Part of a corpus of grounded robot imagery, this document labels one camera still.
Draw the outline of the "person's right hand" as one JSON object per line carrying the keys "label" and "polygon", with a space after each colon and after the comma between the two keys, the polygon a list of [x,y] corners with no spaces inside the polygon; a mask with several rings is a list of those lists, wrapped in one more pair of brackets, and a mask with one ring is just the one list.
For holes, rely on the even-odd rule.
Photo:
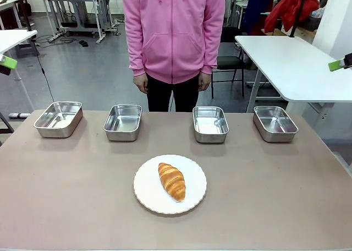
{"label": "person's right hand", "polygon": [[137,86],[139,91],[141,91],[144,94],[147,94],[147,83],[148,83],[148,77],[146,73],[138,76],[133,77],[133,83]]}

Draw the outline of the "person's left hand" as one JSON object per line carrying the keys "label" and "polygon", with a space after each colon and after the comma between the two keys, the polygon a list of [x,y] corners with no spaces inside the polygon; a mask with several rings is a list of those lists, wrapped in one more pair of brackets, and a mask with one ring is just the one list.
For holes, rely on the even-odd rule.
{"label": "person's left hand", "polygon": [[211,83],[211,75],[201,72],[199,74],[199,88],[198,92],[205,91]]}

